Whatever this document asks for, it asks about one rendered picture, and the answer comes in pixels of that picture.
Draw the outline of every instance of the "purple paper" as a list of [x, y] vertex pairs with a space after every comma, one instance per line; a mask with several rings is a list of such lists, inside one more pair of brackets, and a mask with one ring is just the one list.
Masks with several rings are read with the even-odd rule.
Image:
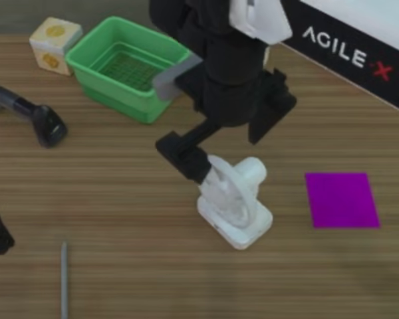
[[315, 228], [379, 228], [366, 173], [306, 173]]

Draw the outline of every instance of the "green basket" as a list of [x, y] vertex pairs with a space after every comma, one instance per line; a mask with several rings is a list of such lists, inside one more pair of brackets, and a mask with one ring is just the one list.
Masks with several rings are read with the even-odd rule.
[[190, 51], [175, 40], [120, 17], [101, 22], [65, 56], [91, 99], [145, 124], [171, 104], [152, 79], [183, 62]]

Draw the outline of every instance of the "basket mesh bottom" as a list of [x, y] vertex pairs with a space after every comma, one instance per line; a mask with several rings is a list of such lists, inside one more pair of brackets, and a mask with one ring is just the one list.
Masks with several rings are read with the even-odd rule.
[[117, 53], [99, 72], [135, 90], [147, 92], [152, 89], [153, 78], [162, 70], [128, 54]]

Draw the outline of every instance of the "wooden surface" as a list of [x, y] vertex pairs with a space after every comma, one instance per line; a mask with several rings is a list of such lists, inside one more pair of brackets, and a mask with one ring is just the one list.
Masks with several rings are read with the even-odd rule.
[[[258, 146], [245, 128], [203, 146], [259, 156], [273, 228], [234, 251], [198, 214], [197, 187], [154, 142], [201, 117], [180, 98], [152, 126], [37, 68], [28, 37], [0, 37], [0, 85], [52, 106], [70, 134], [39, 147], [0, 115], [0, 213], [17, 245], [0, 257], [0, 319], [60, 318], [59, 257], [70, 245], [70, 318], [399, 319], [399, 112], [278, 47], [299, 105]], [[380, 230], [311, 227], [307, 171], [366, 171]]]

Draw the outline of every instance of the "red x logo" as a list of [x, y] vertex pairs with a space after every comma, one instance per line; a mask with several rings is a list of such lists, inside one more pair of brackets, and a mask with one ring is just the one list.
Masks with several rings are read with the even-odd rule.
[[380, 75], [386, 82], [390, 81], [390, 78], [388, 77], [388, 73], [393, 71], [393, 68], [391, 66], [385, 66], [383, 62], [378, 61], [377, 62], [377, 67], [378, 70], [374, 72], [374, 76]]

